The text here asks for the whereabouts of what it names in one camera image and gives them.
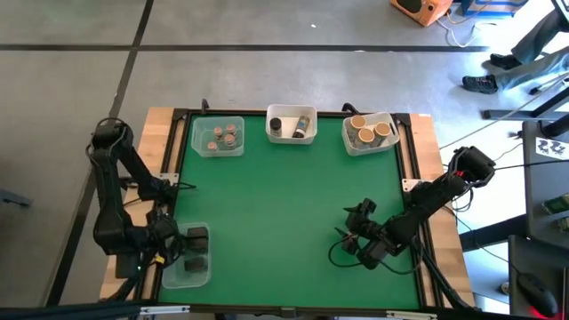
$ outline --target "clear plastic bin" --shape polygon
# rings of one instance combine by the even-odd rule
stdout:
[[[213,129],[221,127],[223,136],[226,133],[226,126],[233,124],[236,127],[235,146],[229,148],[223,140],[216,140]],[[203,157],[212,156],[241,156],[244,153],[245,125],[241,116],[208,116],[200,117],[192,124],[192,148]],[[215,141],[217,143],[217,151],[208,150],[207,144]]]
[[[162,285],[166,289],[197,288],[210,281],[212,270],[212,233],[204,222],[183,223],[178,226],[181,234],[186,235],[190,228],[205,227],[207,229],[208,245],[207,253],[195,253],[185,251],[170,267],[164,270]],[[207,270],[201,272],[191,272],[184,269],[186,260],[201,256],[207,261]]]
[[[293,138],[294,129],[301,116],[307,116],[310,119],[309,127],[304,138]],[[280,118],[283,124],[281,137],[275,137],[270,134],[268,123],[274,117]],[[317,109],[311,106],[270,105],[267,108],[267,121],[265,124],[268,140],[273,143],[310,144],[317,135],[317,118]]]
[[[391,134],[378,147],[365,149],[356,148],[356,146],[352,144],[348,137],[347,128],[349,125],[349,117],[345,118],[341,126],[341,137],[344,139],[344,146],[346,147],[346,151],[348,151],[348,154],[350,156],[363,156],[385,151],[392,148],[396,143],[399,142],[399,132],[397,131],[395,123],[393,122],[393,118],[391,118],[391,115],[389,113],[379,112],[365,115],[363,117],[366,122],[365,128],[373,129],[377,123],[383,122],[389,124],[389,127],[391,128]]]

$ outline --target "green mat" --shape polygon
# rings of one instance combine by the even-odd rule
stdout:
[[[174,218],[211,230],[212,277],[192,289],[161,288],[159,300],[189,304],[322,308],[419,307],[414,275],[379,266],[337,268],[327,258],[345,229],[344,207],[365,197],[379,222],[403,210],[394,149],[352,157],[341,139],[341,118],[318,118],[309,146],[270,143],[264,116],[244,116],[244,154],[202,158],[188,146]],[[357,262],[338,247],[338,263]],[[409,250],[387,257],[412,268]]]

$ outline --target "person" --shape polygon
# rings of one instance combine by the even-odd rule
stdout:
[[[513,88],[539,76],[567,72],[569,70],[569,46],[535,60],[553,37],[559,32],[569,32],[569,22],[555,10],[545,16],[517,45],[512,54],[490,55],[490,63],[505,71],[489,76],[464,76],[464,89],[493,94]]]

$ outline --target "sticker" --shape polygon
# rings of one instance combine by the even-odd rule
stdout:
[[[535,138],[535,153],[559,160],[568,160],[569,143],[543,138]]]

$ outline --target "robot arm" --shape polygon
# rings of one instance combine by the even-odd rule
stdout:
[[[109,120],[114,120],[114,123],[101,125]],[[150,174],[132,146],[132,137],[128,124],[119,119],[103,119],[97,124],[91,143],[85,150],[95,171],[100,205],[93,237],[107,255],[116,255],[117,278],[136,276],[143,260],[141,255],[148,250],[159,249],[167,237],[178,232],[177,228],[171,227],[172,223],[160,223],[156,216],[161,213],[155,210],[147,215],[148,226],[134,226],[123,207],[118,161],[138,183],[141,200],[156,200],[164,204],[172,199],[174,192],[168,180],[160,180]]]
[[[375,211],[375,203],[370,199],[366,198],[354,208],[344,209],[349,212],[346,227],[354,236],[345,237],[342,249],[355,254],[368,269],[375,269],[387,254],[397,256],[409,245],[422,250],[422,244],[415,241],[421,223],[456,196],[465,194],[471,188],[485,186],[494,175],[495,165],[492,159],[475,147],[455,150],[448,172],[433,182],[422,182],[413,188],[407,209],[383,225],[369,220],[369,215]],[[369,242],[360,248],[357,236],[369,239]],[[423,260],[453,306],[467,307],[450,288],[434,261],[427,255],[423,255]]]

